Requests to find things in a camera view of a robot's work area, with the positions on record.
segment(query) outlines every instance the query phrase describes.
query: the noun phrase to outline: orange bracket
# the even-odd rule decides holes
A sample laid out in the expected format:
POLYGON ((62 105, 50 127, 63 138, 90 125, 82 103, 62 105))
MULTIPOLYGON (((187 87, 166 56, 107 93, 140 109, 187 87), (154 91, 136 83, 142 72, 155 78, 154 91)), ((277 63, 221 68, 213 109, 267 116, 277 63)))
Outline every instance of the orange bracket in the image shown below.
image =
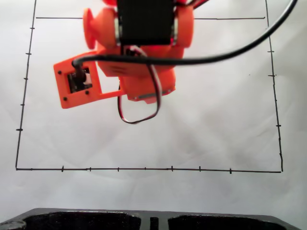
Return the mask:
POLYGON ((117 97, 125 95, 125 91, 123 87, 120 90, 114 92, 107 92, 102 93, 100 87, 100 81, 98 77, 97 67, 95 62, 86 62, 83 64, 82 69, 89 69, 91 80, 92 80, 92 87, 89 89, 81 90, 78 92, 71 93, 69 87, 69 80, 68 75, 75 72, 75 68, 71 65, 71 62, 79 57, 85 55, 92 55, 95 54, 96 51, 84 53, 60 63, 57 63, 53 66, 54 72, 56 75, 56 81, 59 91, 59 98, 61 101, 61 106, 63 109, 72 108, 75 106, 79 106, 82 104, 94 102, 101 99, 106 99, 110 97, 117 97))

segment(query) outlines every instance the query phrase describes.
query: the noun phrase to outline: black wire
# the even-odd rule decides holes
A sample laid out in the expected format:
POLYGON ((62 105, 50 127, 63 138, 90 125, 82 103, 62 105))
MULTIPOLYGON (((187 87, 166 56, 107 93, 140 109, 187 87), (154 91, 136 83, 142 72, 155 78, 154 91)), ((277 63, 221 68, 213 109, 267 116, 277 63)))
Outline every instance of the black wire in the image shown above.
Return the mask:
POLYGON ((253 42, 236 49, 234 51, 219 54, 209 57, 199 57, 199 58, 183 58, 183 59, 171 59, 171 58, 154 58, 154 57, 130 57, 130 56, 120 56, 120 55, 88 55, 79 57, 72 61, 74 67, 86 62, 86 61, 114 61, 114 62, 126 62, 126 63, 138 63, 147 65, 197 65, 213 63, 217 61, 223 61, 229 58, 234 58, 240 54, 243 54, 254 47, 258 46, 269 36, 271 36, 288 18, 292 12, 297 0, 291 0, 279 19, 269 27, 259 38, 253 42))
POLYGON ((150 116, 148 116, 148 117, 146 117, 146 118, 144 118, 144 119, 142 119, 142 120, 139 120, 139 121, 132 121, 132 122, 131 122, 131 121, 127 121, 127 120, 125 119, 124 115, 123 115, 122 108, 121 108, 121 96, 118 96, 118 97, 117 97, 117 107, 118 107, 119 116, 120 116, 120 118, 121 118, 124 122, 126 122, 126 123, 128 123, 128 124, 136 125, 137 123, 140 123, 140 122, 142 122, 142 121, 146 121, 146 120, 149 120, 149 119, 154 118, 154 117, 158 114, 158 112, 159 112, 159 110, 160 110, 160 107, 161 107, 161 97, 159 96, 159 94, 162 93, 162 92, 159 91, 158 82, 156 81, 156 79, 155 79, 155 77, 154 77, 154 73, 153 73, 152 67, 151 67, 150 65, 146 65, 146 66, 147 66, 147 69, 148 69, 148 71, 149 71, 149 73, 150 73, 150 76, 151 76, 151 78, 152 78, 152 80, 153 80, 153 86, 154 86, 155 95, 156 95, 156 99, 157 99, 157 109, 156 109, 156 111, 155 111, 154 114, 152 114, 152 115, 150 115, 150 116))

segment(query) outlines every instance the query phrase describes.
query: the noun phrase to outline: black plastic tray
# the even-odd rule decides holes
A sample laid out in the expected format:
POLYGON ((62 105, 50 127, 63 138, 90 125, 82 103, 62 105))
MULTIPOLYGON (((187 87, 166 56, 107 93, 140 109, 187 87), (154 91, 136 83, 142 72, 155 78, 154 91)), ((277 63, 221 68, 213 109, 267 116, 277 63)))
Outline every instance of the black plastic tray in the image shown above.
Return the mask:
POLYGON ((0 230, 299 230, 272 216, 36 208, 0 230))

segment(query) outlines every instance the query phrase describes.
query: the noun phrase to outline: orange plastic housing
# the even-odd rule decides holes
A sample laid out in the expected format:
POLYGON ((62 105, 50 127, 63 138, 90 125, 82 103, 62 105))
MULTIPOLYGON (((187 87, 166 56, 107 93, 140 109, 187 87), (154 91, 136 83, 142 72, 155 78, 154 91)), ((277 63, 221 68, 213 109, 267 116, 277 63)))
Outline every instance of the orange plastic housing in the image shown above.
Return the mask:
MULTIPOLYGON (((115 6, 115 0, 103 0, 110 6, 115 6)), ((193 36, 193 6, 177 6, 175 12, 178 31, 176 45, 168 46, 141 46, 147 56, 155 58, 182 58, 184 48, 189 47, 193 36)), ((56 81, 62 108, 71 108, 81 104, 94 102, 110 97, 117 97, 127 94, 131 101, 155 102, 154 85, 149 75, 146 65, 133 63, 119 63, 99 61, 97 64, 107 77, 118 77, 120 90, 103 93, 101 91, 96 64, 86 62, 82 68, 88 68, 92 79, 92 88, 79 92, 70 92, 68 74, 75 71, 71 62, 77 57, 89 54, 111 54, 121 55, 120 46, 116 40, 117 13, 114 8, 103 8, 94 18, 90 9, 84 10, 83 27, 87 46, 94 49, 97 42, 96 51, 84 53, 72 57, 54 65, 56 81)), ((124 47, 124 55, 129 46, 124 47)), ((155 66, 162 86, 163 95, 167 95, 175 90, 176 77, 174 66, 155 66)))

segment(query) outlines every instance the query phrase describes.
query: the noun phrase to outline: white paper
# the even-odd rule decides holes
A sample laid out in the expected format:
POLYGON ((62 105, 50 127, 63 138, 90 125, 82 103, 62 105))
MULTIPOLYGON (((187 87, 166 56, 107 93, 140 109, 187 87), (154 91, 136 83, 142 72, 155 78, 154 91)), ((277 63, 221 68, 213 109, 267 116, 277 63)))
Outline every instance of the white paper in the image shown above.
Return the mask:
MULTIPOLYGON (((272 24, 288 0, 268 0, 272 24)), ((96 15, 99 0, 37 0, 36 17, 96 15)), ((272 215, 307 228, 307 0, 272 36, 284 172, 16 171, 15 158, 34 0, 0 3, 0 221, 36 207, 272 215)), ((210 0, 195 11, 186 57, 229 51, 267 28, 265 0, 210 0)), ((36 19, 19 168, 198 168, 280 171, 269 41, 237 58, 177 67, 158 116, 121 121, 115 98, 62 109, 53 65, 87 52, 82 20, 36 19)), ((99 71, 102 89, 117 78, 99 71)), ((155 105, 124 100, 128 118, 155 105)))

